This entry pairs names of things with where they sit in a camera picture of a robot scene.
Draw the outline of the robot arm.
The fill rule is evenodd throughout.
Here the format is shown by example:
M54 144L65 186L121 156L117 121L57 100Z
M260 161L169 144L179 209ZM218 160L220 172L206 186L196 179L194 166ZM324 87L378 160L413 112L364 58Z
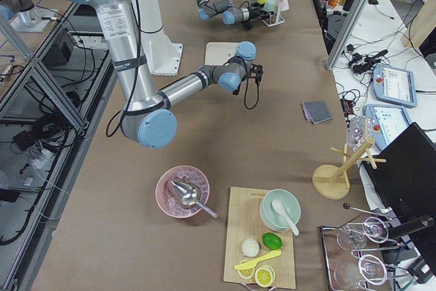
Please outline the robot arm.
M245 41L223 65L204 65L196 72L157 91L142 47L139 0L68 0L94 8L125 95L117 127L144 147L159 149L171 142L177 120L171 106L217 84L237 94L242 81L262 78L262 66L253 63L256 47Z
M236 7L233 0L196 0L198 6L198 15L202 21L206 21L219 14L222 15L223 23L234 25L242 23L244 28L252 28L250 20L254 18L269 19L274 10L265 10L265 5L257 2L248 3L247 7Z

